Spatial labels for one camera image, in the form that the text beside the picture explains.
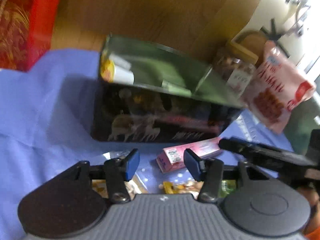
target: pink box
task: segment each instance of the pink box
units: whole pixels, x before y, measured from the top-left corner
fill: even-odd
[[[221,153],[221,149],[218,146],[219,141],[220,138],[216,137],[204,141],[164,148],[156,160],[163,173],[175,171],[185,167],[183,162],[185,149],[189,148],[193,150],[201,158],[208,158],[209,156]]]

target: jar of snacks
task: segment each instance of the jar of snacks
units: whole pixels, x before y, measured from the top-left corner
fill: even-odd
[[[212,67],[241,96],[256,70],[254,64],[257,60],[257,55],[230,41],[218,50]]]

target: blue cloth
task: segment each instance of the blue cloth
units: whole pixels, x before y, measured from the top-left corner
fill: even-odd
[[[21,198],[79,160],[110,151],[138,148],[141,169],[156,191],[160,177],[154,159],[173,144],[97,142],[90,135],[98,53],[65,49],[47,52],[28,73],[0,71],[0,239],[24,236],[17,216]],[[250,113],[243,118],[250,122]],[[291,150],[283,135],[253,124],[257,140]],[[223,136],[244,138],[236,122]],[[225,152],[226,164],[237,159]]]

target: ribbed gray surface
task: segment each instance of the ribbed gray surface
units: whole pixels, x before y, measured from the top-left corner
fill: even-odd
[[[28,235],[25,240],[44,240]],[[90,231],[68,240],[254,240],[231,226],[215,205],[202,204],[191,194],[136,195],[114,205]],[[282,240],[305,239],[296,234]]]

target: qr code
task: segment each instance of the qr code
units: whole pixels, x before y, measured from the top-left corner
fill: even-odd
[[[170,160],[171,163],[177,163],[177,162],[181,162],[182,159],[179,155],[179,152],[177,151],[177,149],[170,149],[167,151],[167,155],[168,158]]]

